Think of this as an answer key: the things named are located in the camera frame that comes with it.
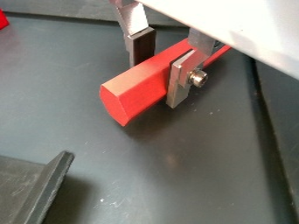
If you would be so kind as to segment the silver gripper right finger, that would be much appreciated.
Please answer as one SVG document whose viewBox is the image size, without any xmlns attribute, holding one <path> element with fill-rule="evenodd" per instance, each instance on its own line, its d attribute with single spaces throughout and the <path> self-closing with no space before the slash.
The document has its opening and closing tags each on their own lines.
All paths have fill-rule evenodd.
<svg viewBox="0 0 299 224">
<path fill-rule="evenodd" d="M 213 38 L 196 29 L 189 29 L 186 52 L 184 52 L 170 63 L 165 103 L 172 109 L 188 96 L 192 85 L 192 71 L 210 56 L 213 44 Z"/>
</svg>

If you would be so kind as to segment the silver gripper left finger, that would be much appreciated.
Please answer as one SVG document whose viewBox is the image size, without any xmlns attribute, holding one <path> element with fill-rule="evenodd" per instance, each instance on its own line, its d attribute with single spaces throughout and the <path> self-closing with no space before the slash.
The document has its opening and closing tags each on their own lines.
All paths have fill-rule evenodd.
<svg viewBox="0 0 299 224">
<path fill-rule="evenodd" d="M 154 55 L 156 31 L 149 26 L 144 6 L 136 0 L 108 0 L 124 33 L 129 66 L 133 67 Z"/>
</svg>

